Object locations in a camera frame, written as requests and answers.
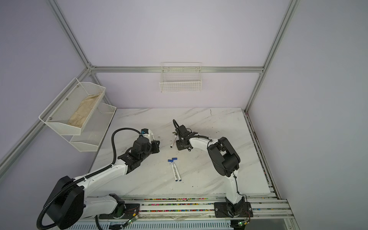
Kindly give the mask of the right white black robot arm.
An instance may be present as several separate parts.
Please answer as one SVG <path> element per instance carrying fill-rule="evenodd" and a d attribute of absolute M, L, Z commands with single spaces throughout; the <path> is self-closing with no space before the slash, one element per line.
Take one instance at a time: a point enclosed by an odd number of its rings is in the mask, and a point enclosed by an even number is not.
<path fill-rule="evenodd" d="M 178 150 L 199 149 L 208 153 L 216 172 L 226 178 L 226 214 L 230 217 L 240 215 L 247 199 L 238 190 L 237 174 L 241 159 L 229 140 L 226 137 L 212 139 L 200 135 L 184 125 L 178 125 L 175 120 L 173 125 Z"/>

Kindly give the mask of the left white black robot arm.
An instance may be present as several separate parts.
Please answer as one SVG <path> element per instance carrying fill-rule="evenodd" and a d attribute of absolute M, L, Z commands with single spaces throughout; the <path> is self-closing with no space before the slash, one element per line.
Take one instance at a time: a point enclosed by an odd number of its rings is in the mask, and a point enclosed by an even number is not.
<path fill-rule="evenodd" d="M 47 230 L 57 226 L 64 230 L 80 219 L 99 215 L 111 215 L 115 219 L 130 217 L 138 208 L 127 207 L 117 194 L 99 197 L 91 194 L 138 168 L 148 156 L 160 151 L 159 145 L 160 141 L 151 139 L 150 135 L 141 135 L 114 164 L 78 178 L 60 178 L 37 218 L 37 228 Z"/>

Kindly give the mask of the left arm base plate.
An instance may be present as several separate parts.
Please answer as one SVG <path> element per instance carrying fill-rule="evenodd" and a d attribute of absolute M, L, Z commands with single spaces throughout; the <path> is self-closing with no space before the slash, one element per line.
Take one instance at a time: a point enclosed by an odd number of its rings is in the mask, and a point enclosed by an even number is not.
<path fill-rule="evenodd" d="M 118 207 L 111 214 L 101 214 L 99 219 L 131 219 L 134 214 L 140 211 L 140 204 L 125 204 Z"/>

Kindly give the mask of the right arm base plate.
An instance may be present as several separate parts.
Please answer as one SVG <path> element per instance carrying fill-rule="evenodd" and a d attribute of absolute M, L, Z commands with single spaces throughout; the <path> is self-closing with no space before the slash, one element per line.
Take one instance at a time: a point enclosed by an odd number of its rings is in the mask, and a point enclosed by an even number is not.
<path fill-rule="evenodd" d="M 249 202 L 239 202 L 236 205 L 227 202 L 214 203 L 217 218 L 252 218 L 254 216 Z"/>

